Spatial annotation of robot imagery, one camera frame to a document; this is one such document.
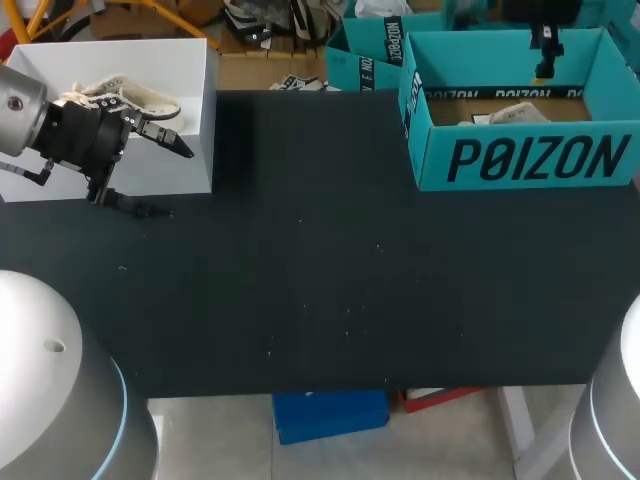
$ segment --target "cardboard box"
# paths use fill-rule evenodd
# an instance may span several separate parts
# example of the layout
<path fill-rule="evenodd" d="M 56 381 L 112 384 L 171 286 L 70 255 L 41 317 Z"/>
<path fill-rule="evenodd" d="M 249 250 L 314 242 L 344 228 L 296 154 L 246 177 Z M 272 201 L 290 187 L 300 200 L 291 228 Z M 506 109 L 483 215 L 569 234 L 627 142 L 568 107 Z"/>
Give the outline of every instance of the cardboard box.
<path fill-rule="evenodd" d="M 355 0 L 350 0 L 344 16 L 349 50 L 362 57 L 401 66 L 402 42 L 409 32 L 446 29 L 444 2 L 440 12 L 419 13 L 403 17 L 356 18 Z"/>
<path fill-rule="evenodd" d="M 329 85 L 340 90 L 384 90 L 398 88 L 402 68 L 349 51 L 344 29 L 327 43 Z"/>
<path fill-rule="evenodd" d="M 218 90 L 269 90 L 274 83 L 293 74 L 301 78 L 318 77 L 326 81 L 323 58 L 298 60 L 272 58 L 220 58 Z"/>
<path fill-rule="evenodd" d="M 8 66 L 43 82 L 49 101 L 68 92 L 74 82 L 90 85 L 114 73 L 176 97 L 185 119 L 179 133 L 195 156 L 180 157 L 131 134 L 109 186 L 127 195 L 210 193 L 216 108 L 211 55 L 201 38 L 34 43 L 18 45 Z M 17 158 L 0 155 L 0 160 L 36 172 L 44 165 L 31 149 Z M 0 195 L 6 202 L 85 198 L 86 194 L 85 178 L 60 165 L 44 187 L 0 171 Z"/>
<path fill-rule="evenodd" d="M 554 78 L 532 86 L 541 56 L 529 32 L 409 34 L 398 101 L 420 190 L 629 184 L 640 84 L 606 31 L 564 30 L 560 41 Z M 517 100 L 552 123 L 456 125 Z"/>

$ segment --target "shoe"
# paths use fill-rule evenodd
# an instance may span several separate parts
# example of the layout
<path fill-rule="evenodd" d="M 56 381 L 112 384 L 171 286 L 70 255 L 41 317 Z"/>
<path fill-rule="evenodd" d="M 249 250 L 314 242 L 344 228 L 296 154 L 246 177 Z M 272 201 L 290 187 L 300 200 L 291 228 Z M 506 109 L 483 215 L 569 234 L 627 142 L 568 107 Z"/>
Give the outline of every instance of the shoe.
<path fill-rule="evenodd" d="M 108 112 L 131 109 L 163 128 L 175 132 L 184 129 L 185 121 L 175 98 L 140 85 L 122 74 L 112 75 L 89 87 L 74 83 L 71 91 L 62 93 L 54 103 L 62 106 L 66 102 L 85 108 L 102 108 Z"/>

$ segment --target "floor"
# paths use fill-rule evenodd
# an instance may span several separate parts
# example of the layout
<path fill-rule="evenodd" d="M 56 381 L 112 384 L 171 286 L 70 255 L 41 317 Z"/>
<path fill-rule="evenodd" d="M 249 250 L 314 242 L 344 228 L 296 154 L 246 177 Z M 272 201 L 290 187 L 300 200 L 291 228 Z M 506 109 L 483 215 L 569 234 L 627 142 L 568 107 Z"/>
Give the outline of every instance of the floor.
<path fill-rule="evenodd" d="M 527 389 L 535 426 L 558 387 Z M 495 391 L 421 412 L 394 407 L 386 427 L 283 447 L 270 395 L 151 400 L 161 428 L 157 480 L 511 480 L 511 452 Z M 547 480 L 572 479 L 563 459 Z"/>

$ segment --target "clutter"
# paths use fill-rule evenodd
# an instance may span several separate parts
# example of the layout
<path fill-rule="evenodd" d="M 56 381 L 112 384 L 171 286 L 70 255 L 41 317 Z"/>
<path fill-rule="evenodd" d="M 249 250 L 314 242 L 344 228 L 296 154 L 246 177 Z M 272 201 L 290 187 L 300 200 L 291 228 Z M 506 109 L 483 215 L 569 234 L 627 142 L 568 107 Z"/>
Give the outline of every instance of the clutter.
<path fill-rule="evenodd" d="M 275 25 L 281 30 L 291 30 L 289 0 L 233 0 L 245 15 L 255 17 L 265 25 Z"/>
<path fill-rule="evenodd" d="M 540 52 L 530 39 L 524 30 L 408 35 L 398 100 L 420 190 L 631 182 L 640 167 L 640 85 L 611 37 L 561 31 L 565 55 L 545 85 L 532 85 Z M 505 108 L 490 128 L 458 126 Z M 523 109 L 526 123 L 498 124 Z"/>
<path fill-rule="evenodd" d="M 324 44 L 331 31 L 331 17 L 321 0 L 291 0 L 296 36 L 307 45 Z"/>
<path fill-rule="evenodd" d="M 382 390 L 273 395 L 273 413 L 280 443 L 380 428 L 389 420 L 389 402 Z"/>
<path fill-rule="evenodd" d="M 335 22 L 342 23 L 344 14 L 347 10 L 347 0 L 326 0 L 324 9 L 331 15 Z"/>
<path fill-rule="evenodd" d="M 325 84 L 322 83 L 322 81 L 319 80 L 318 77 L 299 78 L 291 74 L 284 77 L 280 83 L 274 83 L 273 85 L 271 85 L 271 88 L 269 88 L 269 90 L 280 90 L 287 92 L 291 92 L 294 90 L 317 92 L 324 89 Z"/>
<path fill-rule="evenodd" d="M 176 0 L 158 0 L 158 3 L 178 13 Z M 91 35 L 99 40 L 131 35 L 173 36 L 176 31 L 174 23 L 144 5 L 107 5 L 102 12 L 91 15 Z"/>
<path fill-rule="evenodd" d="M 219 90 L 269 90 L 287 75 L 299 78 L 317 77 L 324 81 L 324 58 L 251 58 L 222 56 L 220 58 Z"/>
<path fill-rule="evenodd" d="M 413 15 L 413 10 L 405 0 L 358 0 L 355 14 L 358 18 L 393 17 Z"/>

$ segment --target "black table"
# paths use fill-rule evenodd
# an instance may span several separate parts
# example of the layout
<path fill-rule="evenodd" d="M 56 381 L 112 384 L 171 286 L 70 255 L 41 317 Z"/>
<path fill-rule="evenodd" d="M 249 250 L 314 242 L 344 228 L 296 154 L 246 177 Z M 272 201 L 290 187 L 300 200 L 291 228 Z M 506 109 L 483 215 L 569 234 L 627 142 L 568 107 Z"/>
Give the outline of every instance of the black table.
<path fill-rule="evenodd" d="M 5 204 L 0 268 L 150 397 L 586 382 L 640 292 L 635 190 L 419 193 L 395 101 L 221 93 L 214 196 Z"/>

